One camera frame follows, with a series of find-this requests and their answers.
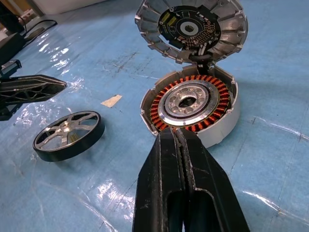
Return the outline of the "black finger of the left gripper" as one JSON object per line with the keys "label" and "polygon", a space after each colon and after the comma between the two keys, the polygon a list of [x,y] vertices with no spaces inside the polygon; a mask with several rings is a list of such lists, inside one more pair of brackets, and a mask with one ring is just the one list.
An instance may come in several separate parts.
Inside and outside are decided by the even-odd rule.
{"label": "black finger of the left gripper", "polygon": [[0,81],[0,104],[44,102],[67,87],[67,83],[46,75],[12,77]]}

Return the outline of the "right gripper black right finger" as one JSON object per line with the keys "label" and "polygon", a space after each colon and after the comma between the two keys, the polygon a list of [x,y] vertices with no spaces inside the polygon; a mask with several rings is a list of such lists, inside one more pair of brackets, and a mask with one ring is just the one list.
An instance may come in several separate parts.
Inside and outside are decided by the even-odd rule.
{"label": "right gripper black right finger", "polygon": [[226,172],[198,136],[177,129],[186,190],[187,232],[248,232],[249,226]]}

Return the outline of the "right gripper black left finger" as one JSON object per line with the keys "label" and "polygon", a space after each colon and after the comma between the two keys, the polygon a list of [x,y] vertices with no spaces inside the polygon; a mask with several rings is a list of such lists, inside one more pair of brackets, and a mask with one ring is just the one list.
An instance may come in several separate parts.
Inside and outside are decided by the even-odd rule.
{"label": "right gripper black left finger", "polygon": [[134,232],[190,232],[193,174],[185,129],[165,129],[156,137],[137,179]]}

